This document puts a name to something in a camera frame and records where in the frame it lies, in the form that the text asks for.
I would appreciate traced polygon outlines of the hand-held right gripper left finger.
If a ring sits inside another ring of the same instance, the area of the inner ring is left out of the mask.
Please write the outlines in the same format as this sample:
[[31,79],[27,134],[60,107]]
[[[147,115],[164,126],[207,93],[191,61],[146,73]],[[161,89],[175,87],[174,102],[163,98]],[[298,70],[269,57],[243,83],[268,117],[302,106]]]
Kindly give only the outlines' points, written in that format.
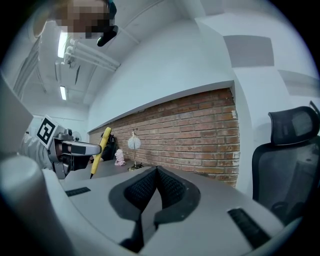
[[114,186],[108,200],[117,215],[135,223],[131,237],[124,239],[120,245],[139,252],[144,246],[142,213],[156,191],[157,167],[153,166],[144,172]]

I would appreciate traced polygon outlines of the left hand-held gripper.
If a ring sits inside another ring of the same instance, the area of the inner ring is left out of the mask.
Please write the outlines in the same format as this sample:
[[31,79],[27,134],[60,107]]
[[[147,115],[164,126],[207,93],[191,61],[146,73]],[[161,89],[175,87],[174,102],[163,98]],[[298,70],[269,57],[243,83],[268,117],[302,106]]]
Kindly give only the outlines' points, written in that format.
[[102,152],[98,144],[74,141],[72,130],[64,128],[45,115],[36,134],[45,147],[53,171],[63,180],[70,171],[82,170]]

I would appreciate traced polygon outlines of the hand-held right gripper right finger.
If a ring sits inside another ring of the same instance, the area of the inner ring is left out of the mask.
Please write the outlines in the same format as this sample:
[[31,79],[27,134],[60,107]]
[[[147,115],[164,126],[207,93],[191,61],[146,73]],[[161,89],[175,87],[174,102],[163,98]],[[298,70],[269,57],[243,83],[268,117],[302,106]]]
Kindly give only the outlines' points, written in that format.
[[164,224],[182,222],[198,207],[201,193],[192,182],[162,166],[157,166],[155,183],[162,205],[162,210],[154,215],[156,228]]

